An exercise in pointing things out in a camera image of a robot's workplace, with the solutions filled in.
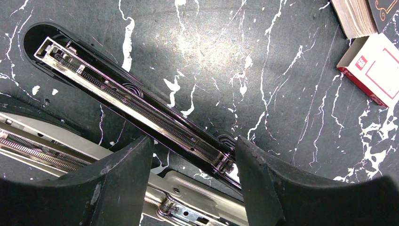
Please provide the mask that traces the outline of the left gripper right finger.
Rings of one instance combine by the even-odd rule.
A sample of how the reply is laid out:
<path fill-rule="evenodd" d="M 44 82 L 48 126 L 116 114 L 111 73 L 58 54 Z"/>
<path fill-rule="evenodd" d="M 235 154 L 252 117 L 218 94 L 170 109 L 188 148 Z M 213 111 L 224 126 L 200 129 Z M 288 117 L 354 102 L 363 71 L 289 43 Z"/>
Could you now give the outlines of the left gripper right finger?
<path fill-rule="evenodd" d="M 235 158 L 251 226 L 396 226 L 399 177 L 345 183 L 311 174 L 238 138 Z"/>

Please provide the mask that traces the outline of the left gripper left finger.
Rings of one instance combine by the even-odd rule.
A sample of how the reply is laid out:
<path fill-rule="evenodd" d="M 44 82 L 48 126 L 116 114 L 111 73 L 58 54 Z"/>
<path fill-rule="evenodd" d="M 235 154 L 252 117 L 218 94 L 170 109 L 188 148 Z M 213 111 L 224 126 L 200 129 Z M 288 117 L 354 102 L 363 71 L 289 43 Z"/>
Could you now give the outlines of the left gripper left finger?
<path fill-rule="evenodd" d="M 142 136 L 123 149 L 55 180 L 0 181 L 3 226 L 137 226 L 154 141 Z"/>

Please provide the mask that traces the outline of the beige stapler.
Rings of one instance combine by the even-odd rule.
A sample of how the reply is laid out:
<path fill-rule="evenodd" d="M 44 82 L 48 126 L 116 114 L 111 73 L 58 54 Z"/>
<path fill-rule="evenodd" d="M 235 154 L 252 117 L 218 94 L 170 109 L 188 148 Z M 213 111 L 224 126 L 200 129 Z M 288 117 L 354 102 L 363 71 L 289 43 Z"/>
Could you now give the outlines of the beige stapler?
<path fill-rule="evenodd" d="M 0 153 L 55 177 L 88 166 L 111 151 L 48 122 L 0 114 Z M 244 203 L 188 177 L 149 174 L 143 218 L 168 226 L 246 226 Z"/>

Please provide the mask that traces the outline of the black stapler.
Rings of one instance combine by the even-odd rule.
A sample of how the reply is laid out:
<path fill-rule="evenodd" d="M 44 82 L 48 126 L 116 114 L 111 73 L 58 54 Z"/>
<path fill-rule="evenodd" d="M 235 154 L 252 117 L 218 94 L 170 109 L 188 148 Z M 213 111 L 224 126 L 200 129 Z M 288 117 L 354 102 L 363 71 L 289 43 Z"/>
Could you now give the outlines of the black stapler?
<path fill-rule="evenodd" d="M 30 26 L 22 43 L 35 67 L 87 93 L 208 175 L 241 191 L 231 175 L 234 141 L 223 142 L 195 125 L 93 45 L 48 22 Z"/>

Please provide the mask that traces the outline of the red white staple box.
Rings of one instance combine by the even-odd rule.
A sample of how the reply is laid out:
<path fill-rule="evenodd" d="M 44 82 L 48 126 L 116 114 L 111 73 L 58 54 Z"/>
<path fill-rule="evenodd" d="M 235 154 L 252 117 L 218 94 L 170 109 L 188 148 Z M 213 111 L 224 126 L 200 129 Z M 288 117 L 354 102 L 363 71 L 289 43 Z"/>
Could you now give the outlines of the red white staple box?
<path fill-rule="evenodd" d="M 399 50 L 383 34 L 356 38 L 337 69 L 379 106 L 399 101 Z"/>

